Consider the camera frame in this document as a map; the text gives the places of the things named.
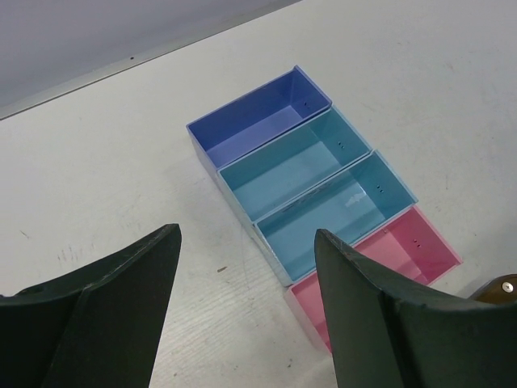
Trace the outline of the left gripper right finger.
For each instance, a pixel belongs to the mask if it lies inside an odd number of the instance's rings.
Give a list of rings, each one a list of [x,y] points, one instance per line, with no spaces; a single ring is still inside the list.
[[[515,386],[515,303],[421,285],[328,230],[314,251],[339,386]]]

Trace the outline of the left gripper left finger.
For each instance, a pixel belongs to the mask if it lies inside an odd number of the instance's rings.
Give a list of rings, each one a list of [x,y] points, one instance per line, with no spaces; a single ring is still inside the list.
[[[167,224],[1,299],[4,387],[147,387],[179,262]]]

